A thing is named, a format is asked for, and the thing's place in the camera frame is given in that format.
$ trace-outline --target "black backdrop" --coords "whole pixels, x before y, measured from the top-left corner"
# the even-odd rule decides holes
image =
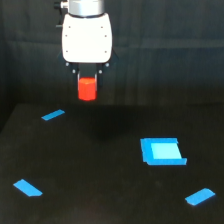
[[[5,67],[17,103],[82,103],[57,61],[53,0],[2,0]],[[224,2],[105,0],[119,64],[94,104],[224,101]]]
[[[7,120],[13,104],[9,99],[8,81],[5,65],[5,41],[3,29],[2,0],[0,0],[0,131]]]

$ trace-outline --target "black floor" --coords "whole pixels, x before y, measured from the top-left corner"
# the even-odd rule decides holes
[[[143,163],[140,139],[150,137],[177,138],[187,166]],[[223,224],[223,168],[222,106],[18,105],[0,136],[0,223]],[[17,190],[21,179],[43,195]],[[216,196],[187,204],[203,188]]]

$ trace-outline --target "blue tape piece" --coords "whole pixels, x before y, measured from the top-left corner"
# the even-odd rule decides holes
[[[61,114],[64,114],[64,113],[65,112],[63,110],[57,110],[57,111],[55,111],[53,113],[50,113],[48,115],[43,116],[42,119],[44,119],[45,121],[48,121],[48,120],[50,120],[52,118],[55,118],[55,117],[57,117],[57,116],[59,116]]]
[[[186,165],[187,159],[154,159],[153,150],[152,150],[152,143],[178,143],[176,138],[145,138],[141,139],[141,147],[142,147],[142,157],[143,162],[146,162],[148,165],[151,166],[173,166],[173,165]]]
[[[177,138],[145,138],[150,143],[176,143],[178,144]]]
[[[148,164],[151,166],[179,166],[186,165],[187,159],[154,159],[148,161]]]
[[[13,185],[29,197],[42,195],[41,191],[37,190],[23,179]]]
[[[191,205],[197,205],[214,195],[214,192],[207,188],[204,188],[201,191],[198,191],[195,194],[192,194],[191,196],[185,198],[185,200]]]

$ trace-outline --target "red object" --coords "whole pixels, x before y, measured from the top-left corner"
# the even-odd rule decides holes
[[[79,79],[79,99],[90,101],[96,99],[96,80],[95,78]]]

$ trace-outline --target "robot end effector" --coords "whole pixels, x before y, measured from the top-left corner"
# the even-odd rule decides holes
[[[79,99],[94,100],[97,90],[103,85],[104,73],[118,61],[112,48],[112,30],[104,0],[68,0],[55,3],[55,8],[60,10],[61,17],[61,9],[68,9],[62,25],[59,58],[77,77]],[[96,74],[81,78],[79,63],[96,64]]]

